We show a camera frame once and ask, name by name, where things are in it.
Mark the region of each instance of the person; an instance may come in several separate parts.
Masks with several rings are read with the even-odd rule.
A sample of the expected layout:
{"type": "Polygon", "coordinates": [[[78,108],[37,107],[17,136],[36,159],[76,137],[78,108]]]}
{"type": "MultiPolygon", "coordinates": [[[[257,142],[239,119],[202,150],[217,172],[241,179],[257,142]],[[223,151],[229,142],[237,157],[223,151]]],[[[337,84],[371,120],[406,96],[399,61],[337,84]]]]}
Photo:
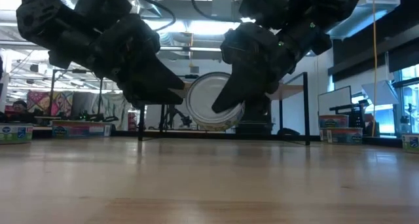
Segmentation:
{"type": "Polygon", "coordinates": [[[23,100],[18,100],[13,103],[13,110],[16,113],[26,113],[27,111],[27,104],[23,100]]]}

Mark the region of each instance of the black pole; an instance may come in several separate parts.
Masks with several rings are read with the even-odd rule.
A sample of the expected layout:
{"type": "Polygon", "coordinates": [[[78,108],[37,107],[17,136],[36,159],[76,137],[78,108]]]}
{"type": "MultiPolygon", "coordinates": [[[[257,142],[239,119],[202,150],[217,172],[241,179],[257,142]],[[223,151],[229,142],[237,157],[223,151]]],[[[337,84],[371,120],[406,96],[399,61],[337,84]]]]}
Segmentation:
{"type": "Polygon", "coordinates": [[[283,108],[282,100],[280,100],[280,130],[283,129],[283,108]]]}
{"type": "Polygon", "coordinates": [[[139,108],[141,112],[139,113],[139,124],[138,124],[138,141],[143,141],[144,136],[144,118],[145,118],[145,104],[141,104],[139,108]]]}
{"type": "Polygon", "coordinates": [[[57,72],[56,69],[52,70],[52,80],[51,80],[51,92],[50,92],[50,105],[49,105],[49,111],[50,116],[52,116],[52,101],[54,100],[54,85],[55,85],[55,73],[57,72]]]}
{"type": "Polygon", "coordinates": [[[100,114],[100,105],[102,104],[102,88],[103,88],[103,78],[100,79],[98,114],[100,114]]]}
{"type": "Polygon", "coordinates": [[[160,129],[160,133],[163,133],[164,107],[165,105],[162,105],[162,110],[160,111],[160,125],[158,126],[158,129],[160,129]]]}
{"type": "Polygon", "coordinates": [[[307,72],[302,74],[302,87],[304,89],[304,126],[306,145],[310,145],[310,116],[308,110],[308,75],[307,72]]]}

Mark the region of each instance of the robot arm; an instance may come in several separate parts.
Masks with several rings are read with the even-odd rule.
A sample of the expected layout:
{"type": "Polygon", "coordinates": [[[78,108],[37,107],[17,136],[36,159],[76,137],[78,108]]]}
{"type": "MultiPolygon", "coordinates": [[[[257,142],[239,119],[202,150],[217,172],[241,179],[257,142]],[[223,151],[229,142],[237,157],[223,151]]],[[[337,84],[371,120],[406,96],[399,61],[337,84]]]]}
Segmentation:
{"type": "Polygon", "coordinates": [[[20,35],[49,49],[50,63],[71,62],[115,81],[126,99],[181,104],[169,88],[184,84],[156,57],[159,35],[127,0],[79,0],[74,10],[60,0],[22,0],[16,11],[20,35]]]}
{"type": "Polygon", "coordinates": [[[359,0],[243,0],[240,13],[256,19],[225,34],[223,60],[232,75],[212,105],[222,112],[278,89],[279,80],[313,50],[332,47],[326,34],[348,18],[359,0]],[[280,30],[276,35],[269,29],[280,30]]]}

